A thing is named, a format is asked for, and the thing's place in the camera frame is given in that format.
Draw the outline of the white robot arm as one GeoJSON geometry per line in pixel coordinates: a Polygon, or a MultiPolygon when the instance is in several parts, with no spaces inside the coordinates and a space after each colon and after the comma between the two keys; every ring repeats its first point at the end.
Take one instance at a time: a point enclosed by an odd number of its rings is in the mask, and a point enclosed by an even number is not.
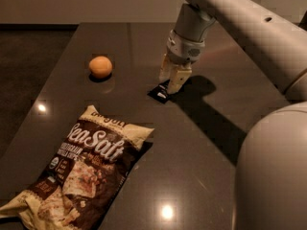
{"type": "Polygon", "coordinates": [[[184,0],[159,79],[176,94],[213,23],[261,72],[244,106],[268,113],[250,128],[235,174],[231,230],[307,230],[307,32],[251,0],[184,0]]]}

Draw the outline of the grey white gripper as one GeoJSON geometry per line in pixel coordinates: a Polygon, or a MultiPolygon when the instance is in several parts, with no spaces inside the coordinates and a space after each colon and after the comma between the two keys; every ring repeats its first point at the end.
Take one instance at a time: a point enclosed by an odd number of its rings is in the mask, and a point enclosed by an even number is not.
{"type": "Polygon", "coordinates": [[[169,80],[169,95],[176,94],[190,78],[190,63],[199,60],[208,30],[215,21],[213,16],[190,4],[181,6],[176,25],[167,39],[167,54],[163,56],[159,71],[160,82],[169,80]]]}

